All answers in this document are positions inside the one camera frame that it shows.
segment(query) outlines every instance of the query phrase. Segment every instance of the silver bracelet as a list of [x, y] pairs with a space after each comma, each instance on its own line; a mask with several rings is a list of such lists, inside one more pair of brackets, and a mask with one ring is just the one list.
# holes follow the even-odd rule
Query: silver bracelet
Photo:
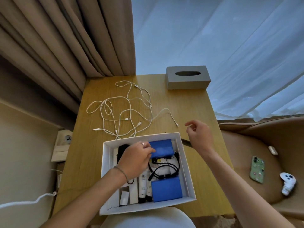
[[122, 169], [120, 169], [118, 166], [114, 166], [113, 168], [116, 168], [116, 169], [120, 170], [120, 171], [125, 175], [125, 177], [126, 177], [126, 179], [127, 179], [127, 183], [128, 183], [129, 185], [133, 184], [134, 179], [133, 179], [133, 182], [132, 182], [132, 183], [129, 183], [128, 178], [127, 178], [127, 175], [126, 175], [126, 173], [125, 173]]

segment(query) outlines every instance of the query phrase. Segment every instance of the blue battery pack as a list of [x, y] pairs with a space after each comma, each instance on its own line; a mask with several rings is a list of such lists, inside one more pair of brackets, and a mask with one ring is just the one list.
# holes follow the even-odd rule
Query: blue battery pack
[[178, 176], [152, 181], [151, 186], [154, 202], [180, 199], [183, 197]]
[[156, 152], [151, 153], [151, 158], [162, 158], [174, 155], [172, 141], [170, 139], [149, 143], [151, 147], [156, 150]]

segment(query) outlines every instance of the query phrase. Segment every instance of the person's left hand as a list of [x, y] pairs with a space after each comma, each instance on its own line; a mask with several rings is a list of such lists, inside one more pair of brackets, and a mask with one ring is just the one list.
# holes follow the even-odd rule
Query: person's left hand
[[117, 166], [124, 171], [127, 179], [138, 177], [148, 168], [151, 153], [155, 152], [149, 142], [136, 142], [129, 146], [121, 156]]

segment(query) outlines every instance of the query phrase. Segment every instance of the brown leather chair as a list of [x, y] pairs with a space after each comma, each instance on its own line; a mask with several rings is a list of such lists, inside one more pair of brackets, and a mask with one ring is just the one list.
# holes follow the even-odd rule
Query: brown leather chair
[[[281, 214], [304, 220], [304, 116], [262, 123], [221, 123], [219, 127], [235, 171]], [[273, 146], [278, 156], [272, 155], [268, 146]], [[249, 178], [253, 156], [265, 162], [263, 184]], [[281, 172], [297, 180], [289, 197], [281, 193]]]

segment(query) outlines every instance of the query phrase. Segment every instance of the wooden table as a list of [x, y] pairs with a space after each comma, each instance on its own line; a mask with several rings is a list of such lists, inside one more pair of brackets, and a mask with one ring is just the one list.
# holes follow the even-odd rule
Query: wooden table
[[[102, 128], [102, 118], [99, 111], [87, 114], [86, 109], [95, 100], [103, 101], [109, 97], [126, 96], [129, 85], [125, 87], [115, 86], [115, 83], [121, 80], [137, 83], [140, 87], [147, 89], [151, 94], [153, 114], [158, 114], [163, 108], [169, 108], [179, 124], [179, 127], [177, 127], [170, 115], [163, 111], [161, 115], [152, 121], [148, 129], [137, 135], [180, 132], [182, 138], [188, 139], [184, 123], [191, 119], [199, 119], [210, 126], [216, 151], [226, 163], [232, 166], [205, 89], [167, 90], [164, 74], [91, 79], [87, 81], [83, 93], [54, 213], [58, 212], [100, 179], [102, 144], [104, 141], [114, 140], [115, 137], [106, 134], [104, 131], [93, 131], [95, 128]], [[132, 88], [129, 98], [133, 97], [140, 97], [138, 88]], [[114, 99], [112, 103], [115, 119], [119, 118], [121, 111], [129, 107], [128, 102], [121, 98]], [[149, 108], [139, 99], [132, 100], [131, 105], [133, 109], [139, 111], [146, 118], [150, 117]], [[128, 118], [128, 114], [126, 112], [122, 118]], [[135, 125], [142, 121], [143, 124], [140, 128], [144, 128], [148, 124], [136, 113], [132, 113], [132, 120]], [[121, 132], [127, 132], [132, 128], [130, 121], [122, 121], [121, 125]], [[114, 131], [113, 122], [106, 122], [105, 126], [108, 130]], [[233, 213], [230, 203], [203, 159], [194, 149], [187, 146], [184, 146], [184, 149], [197, 200], [177, 205], [176, 207], [189, 217]], [[91, 223], [101, 224], [104, 219], [105, 216], [96, 215]]]

